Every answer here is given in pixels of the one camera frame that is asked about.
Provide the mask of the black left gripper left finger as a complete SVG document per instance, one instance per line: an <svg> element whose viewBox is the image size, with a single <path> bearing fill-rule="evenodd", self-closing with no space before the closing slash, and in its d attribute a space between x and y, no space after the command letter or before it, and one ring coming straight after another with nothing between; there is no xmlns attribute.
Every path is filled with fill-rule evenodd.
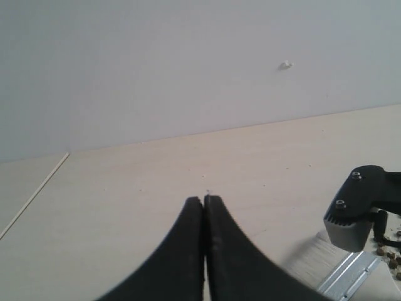
<svg viewBox="0 0 401 301"><path fill-rule="evenodd" d="M204 289L203 207L185 200L173 227L129 277L100 300L202 300Z"/></svg>

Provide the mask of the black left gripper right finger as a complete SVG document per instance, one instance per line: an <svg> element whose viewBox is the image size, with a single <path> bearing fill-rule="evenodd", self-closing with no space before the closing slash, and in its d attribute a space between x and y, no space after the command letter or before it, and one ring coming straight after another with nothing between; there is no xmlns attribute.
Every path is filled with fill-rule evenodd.
<svg viewBox="0 0 401 301"><path fill-rule="evenodd" d="M204 197L204 234L211 300L318 300L256 248L220 196Z"/></svg>

